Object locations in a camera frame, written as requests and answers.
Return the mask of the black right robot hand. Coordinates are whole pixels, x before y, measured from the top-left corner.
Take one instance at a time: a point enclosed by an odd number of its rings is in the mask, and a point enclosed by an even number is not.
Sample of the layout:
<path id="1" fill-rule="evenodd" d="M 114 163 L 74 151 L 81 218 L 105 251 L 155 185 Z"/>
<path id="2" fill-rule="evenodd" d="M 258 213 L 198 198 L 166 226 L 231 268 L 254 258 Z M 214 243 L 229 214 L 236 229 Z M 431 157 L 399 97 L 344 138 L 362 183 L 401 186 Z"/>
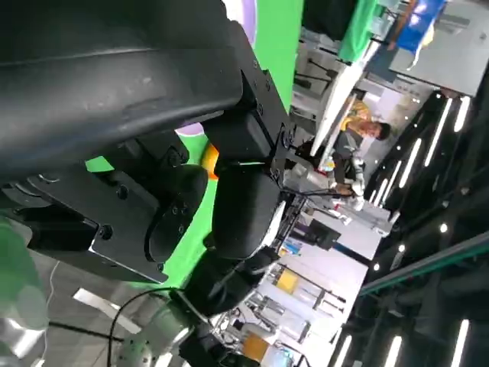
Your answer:
<path id="1" fill-rule="evenodd" d="M 207 251 L 181 290 L 170 299 L 204 317 L 212 317 L 237 307 L 267 277 L 280 256 L 265 246 L 246 260 L 229 260 Z"/>

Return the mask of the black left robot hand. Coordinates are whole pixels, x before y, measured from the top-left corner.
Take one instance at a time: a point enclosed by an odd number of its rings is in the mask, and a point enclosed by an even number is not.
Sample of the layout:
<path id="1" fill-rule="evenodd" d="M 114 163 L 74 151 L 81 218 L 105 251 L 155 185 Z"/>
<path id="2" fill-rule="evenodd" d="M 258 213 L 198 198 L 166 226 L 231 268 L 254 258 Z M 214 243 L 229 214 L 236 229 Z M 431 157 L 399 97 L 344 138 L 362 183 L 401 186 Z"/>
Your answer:
<path id="1" fill-rule="evenodd" d="M 3 1 L 1 212 L 29 248 L 122 281 L 163 283 L 208 174 L 176 130 L 219 152 L 207 242 L 254 257 L 280 195 L 289 119 L 220 1 Z"/>

